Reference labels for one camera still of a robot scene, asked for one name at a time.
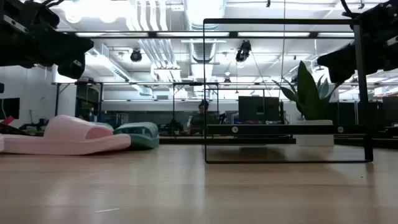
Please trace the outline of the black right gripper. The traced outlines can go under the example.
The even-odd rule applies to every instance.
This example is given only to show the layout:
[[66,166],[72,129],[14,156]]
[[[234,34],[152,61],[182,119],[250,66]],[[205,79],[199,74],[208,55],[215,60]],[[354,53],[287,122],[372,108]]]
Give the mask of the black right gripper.
[[358,57],[363,59],[365,75],[397,68],[397,27],[363,24],[361,30],[361,44],[353,41],[317,58],[317,64],[328,68],[333,83],[343,83],[359,70]]

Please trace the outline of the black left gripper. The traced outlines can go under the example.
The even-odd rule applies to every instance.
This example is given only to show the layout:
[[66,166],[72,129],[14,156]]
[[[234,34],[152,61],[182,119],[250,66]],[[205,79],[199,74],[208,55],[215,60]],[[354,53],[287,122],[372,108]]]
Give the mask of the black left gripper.
[[33,68],[58,66],[58,73],[79,79],[85,71],[85,54],[94,42],[87,37],[45,28],[31,34],[1,31],[1,66]]

